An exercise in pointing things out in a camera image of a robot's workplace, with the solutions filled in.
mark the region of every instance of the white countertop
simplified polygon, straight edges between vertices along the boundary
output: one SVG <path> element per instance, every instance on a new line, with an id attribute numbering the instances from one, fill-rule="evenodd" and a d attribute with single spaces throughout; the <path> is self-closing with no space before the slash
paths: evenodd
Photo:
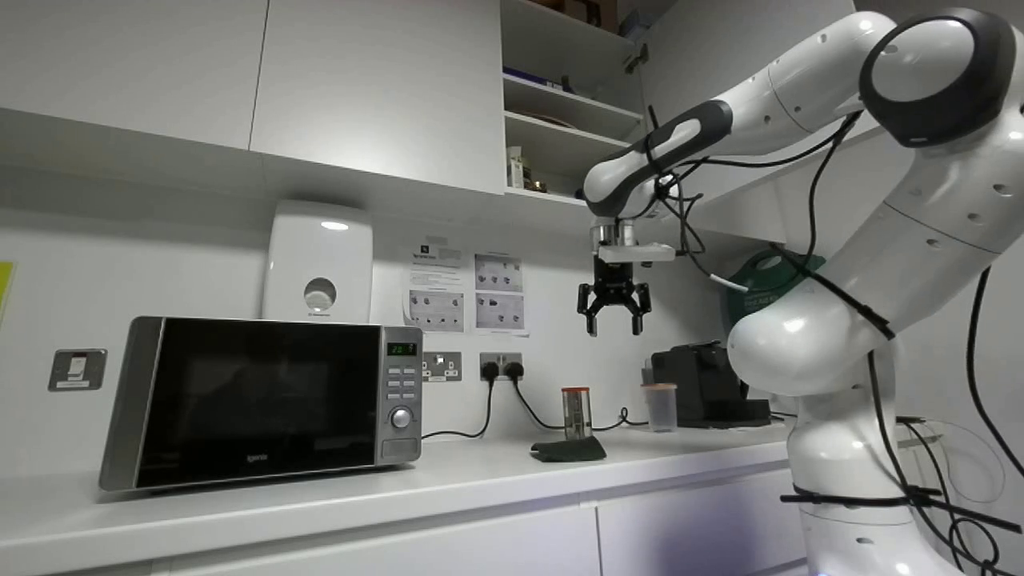
<path id="1" fill-rule="evenodd" d="M 786 425 L 617 428 L 608 458 L 542 465 L 531 441 L 433 440 L 414 467 L 103 504 L 95 478 L 0 481 L 0 573 L 62 573 L 437 519 L 783 465 Z"/>

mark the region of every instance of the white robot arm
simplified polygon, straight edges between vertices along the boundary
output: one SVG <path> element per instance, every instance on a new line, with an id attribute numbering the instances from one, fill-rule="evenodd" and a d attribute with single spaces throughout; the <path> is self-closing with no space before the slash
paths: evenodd
<path id="1" fill-rule="evenodd" d="M 853 14 L 584 178 L 597 218 L 629 218 L 666 166 L 775 150 L 862 103 L 916 150 L 904 181 L 820 281 L 740 321 L 727 343 L 743 381 L 803 396 L 789 471 L 809 498 L 814 573 L 955 573 L 907 517 L 857 369 L 1024 233 L 1019 50 L 1017 30 L 980 11 L 933 11 L 903 27 Z"/>

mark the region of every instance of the microwave window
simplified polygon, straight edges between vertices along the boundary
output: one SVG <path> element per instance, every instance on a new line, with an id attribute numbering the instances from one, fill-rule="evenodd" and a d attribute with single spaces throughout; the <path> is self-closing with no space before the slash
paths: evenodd
<path id="1" fill-rule="evenodd" d="M 374 460 L 377 333 L 166 325 L 142 487 Z"/>

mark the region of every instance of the dark object on counter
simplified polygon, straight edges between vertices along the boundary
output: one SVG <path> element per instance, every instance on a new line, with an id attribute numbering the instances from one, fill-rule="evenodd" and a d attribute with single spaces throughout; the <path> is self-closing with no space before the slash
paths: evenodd
<path id="1" fill-rule="evenodd" d="M 681 428 L 767 425 L 767 399 L 745 399 L 747 387 L 729 369 L 720 343 L 676 347 L 648 358 L 654 381 L 676 381 Z"/>
<path id="2" fill-rule="evenodd" d="M 606 460 L 608 454 L 595 435 L 584 435 L 584 440 L 535 441 L 531 458 L 536 458 L 536 460 Z"/>

